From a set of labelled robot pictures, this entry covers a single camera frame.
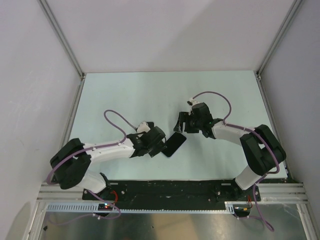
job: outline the black smartphone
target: black smartphone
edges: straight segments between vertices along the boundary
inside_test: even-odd
[[[175,132],[171,135],[171,137],[165,142],[166,149],[162,151],[162,153],[170,158],[180,146],[186,141],[186,137],[181,133]]]

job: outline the cable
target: cable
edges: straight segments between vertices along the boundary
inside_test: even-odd
[[[55,171],[60,168],[66,161],[72,159],[74,156],[78,155],[78,154],[81,154],[83,152],[86,152],[86,151],[90,151],[90,150],[93,150],[94,148],[96,149],[101,149],[101,148],[108,148],[108,147],[112,147],[112,146],[117,146],[119,143],[122,144],[126,138],[127,138],[127,134],[126,132],[120,128],[119,126],[115,125],[113,122],[111,122],[108,117],[107,117],[107,113],[108,112],[112,112],[112,113],[115,113],[117,114],[119,117],[121,117],[130,127],[132,127],[133,129],[137,129],[135,126],[133,126],[128,120],[126,120],[120,113],[114,111],[114,110],[111,110],[111,109],[108,109],[106,111],[104,111],[103,115],[104,115],[104,118],[105,120],[111,124],[113,127],[115,127],[116,129],[118,129],[120,132],[123,133],[124,137],[122,140],[120,140],[119,142],[114,142],[114,143],[108,143],[108,144],[102,144],[102,145],[98,145],[98,146],[92,146],[92,147],[87,147],[87,148],[84,148],[82,150],[79,150],[79,151],[76,151],[72,154],[70,154],[69,156],[67,156],[66,158],[64,158],[61,162],[59,162],[48,174],[48,176],[46,177],[46,183],[48,185],[54,185],[54,184],[57,184],[55,182],[51,182],[51,179],[53,177],[53,174],[55,173]],[[96,215],[96,214],[92,214],[92,213],[88,213],[88,214],[84,214],[84,215],[81,215],[81,216],[78,216],[72,220],[69,220],[69,221],[66,221],[66,222],[62,222],[62,223],[55,223],[55,222],[52,222],[50,219],[48,219],[48,221],[53,224],[53,225],[56,225],[56,226],[62,226],[62,225],[67,225],[69,223],[72,223],[73,221],[76,221],[78,219],[81,219],[81,218],[84,218],[84,217],[89,217],[89,216],[94,216],[94,217],[97,217],[98,219],[116,219],[118,217],[120,217],[121,215],[121,211],[120,209],[115,206],[114,204],[108,202],[108,201],[105,201],[103,200],[101,197],[99,197],[98,195],[96,195],[95,193],[93,193],[92,191],[88,190],[88,192],[93,195],[96,199],[100,200],[101,202],[103,203],[106,203],[108,205],[110,205],[112,208],[116,209],[118,211],[118,214],[116,216],[100,216],[100,215]],[[118,201],[118,195],[115,191],[113,191],[114,194],[115,194],[115,201],[114,203],[116,203]]]
[[[250,132],[252,134],[254,134],[262,143],[263,145],[265,146],[265,148],[267,149],[267,151],[270,153],[274,163],[275,163],[275,166],[276,166],[276,171],[270,171],[268,172],[267,174],[265,174],[264,176],[262,176],[258,181],[256,181],[253,186],[252,186],[252,191],[253,191],[253,200],[254,200],[254,203],[255,203],[255,206],[256,206],[256,209],[260,215],[260,217],[258,216],[248,216],[248,217],[244,217],[244,218],[251,218],[251,219],[258,219],[258,220],[261,220],[265,225],[266,227],[271,231],[271,232],[274,232],[275,229],[274,227],[266,221],[266,219],[264,218],[264,216],[262,215],[261,213],[261,210],[260,210],[260,207],[258,205],[258,201],[257,201],[257,198],[256,198],[256,186],[258,183],[260,183],[263,179],[265,179],[265,177],[268,175],[268,174],[277,174],[280,172],[280,166],[279,166],[279,163],[278,163],[278,160],[276,158],[276,156],[274,155],[274,153],[272,152],[271,148],[268,146],[268,144],[266,143],[266,141],[259,135],[257,134],[255,131],[249,129],[249,128],[245,128],[245,127],[242,127],[242,126],[239,126],[239,125],[235,125],[235,124],[230,124],[230,123],[226,123],[226,119],[230,116],[231,114],[231,111],[232,111],[232,107],[231,107],[231,103],[230,101],[225,97],[223,96],[221,93],[218,93],[218,92],[215,92],[215,91],[203,91],[203,92],[200,92],[199,94],[195,95],[193,97],[193,99],[197,98],[198,96],[202,95],[202,94],[215,94],[215,95],[218,95],[220,97],[222,97],[223,99],[226,100],[226,102],[228,103],[229,105],[229,112],[228,114],[223,118],[222,122],[225,126],[229,126],[229,127],[232,127],[232,128],[236,128],[236,129],[240,129],[240,130],[243,130],[243,131],[246,131],[246,132]]]

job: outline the metal floor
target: metal floor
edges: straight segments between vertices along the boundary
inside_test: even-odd
[[[306,240],[295,204],[261,205],[273,227],[261,221],[237,220],[231,214],[123,214],[113,220],[86,217],[68,225],[48,224],[40,240]],[[62,223],[83,213],[48,212],[51,221]],[[257,216],[256,208],[251,210]]]

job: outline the metal frame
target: metal frame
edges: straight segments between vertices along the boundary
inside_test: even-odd
[[[47,0],[38,0],[44,14],[46,15],[49,23],[51,24],[53,31],[56,33],[62,47],[64,48],[66,54],[71,60],[74,68],[78,72],[81,83],[78,87],[73,107],[70,111],[69,120],[64,131],[63,139],[61,145],[64,145],[70,136],[70,132],[75,120],[77,108],[80,101],[80,96],[85,82],[85,73],[83,73],[61,27],[59,26],[57,19],[55,18],[50,6],[47,3]],[[257,71],[257,84],[259,86],[263,102],[269,116],[271,127],[275,135],[279,138],[279,134],[276,128],[275,120],[268,104],[268,100],[265,94],[265,90],[261,83],[261,73],[266,67],[267,63],[271,59],[275,49],[279,45],[280,41],[283,39],[285,33],[290,27],[294,17],[301,8],[304,0],[295,0],[292,4],[288,14],[286,15],[279,31],[277,32],[272,45],[270,46],[267,54],[265,55],[258,71]],[[259,185],[260,195],[261,195],[261,204],[296,204],[300,218],[305,230],[305,234],[308,240],[316,240],[317,237],[320,237],[319,230],[314,224],[315,220],[309,205],[308,197],[306,190],[302,183],[260,183]],[[36,200],[36,205],[34,207],[32,216],[26,228],[24,240],[37,240],[41,233],[42,223],[45,218],[45,214],[48,211],[52,211],[54,208],[57,208],[58,205],[61,206],[71,206],[68,208],[68,212],[72,212],[72,208],[76,209],[75,206],[84,206],[87,204],[96,205],[99,201],[84,201],[82,200],[83,189],[74,187],[68,190],[61,190],[57,185],[47,185],[43,184],[40,188],[38,198]],[[226,206],[229,208],[232,204],[241,204],[245,202],[225,202]],[[143,213],[153,213],[152,211],[144,210]]]

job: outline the black rectangular object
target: black rectangular object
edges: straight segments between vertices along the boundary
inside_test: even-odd
[[[181,133],[174,132],[172,136],[165,142],[166,148],[162,150],[162,153],[170,158],[180,146],[186,141],[186,137]]]
[[[116,206],[128,210],[169,210],[169,211],[201,211],[201,210],[225,210],[225,199],[228,201],[246,202],[248,195],[253,199],[252,188],[243,192],[243,195],[235,198],[225,189],[232,180],[111,180],[111,191],[118,195]],[[83,200],[96,200],[87,191],[83,192]],[[113,202],[115,196],[110,194],[105,200]]]

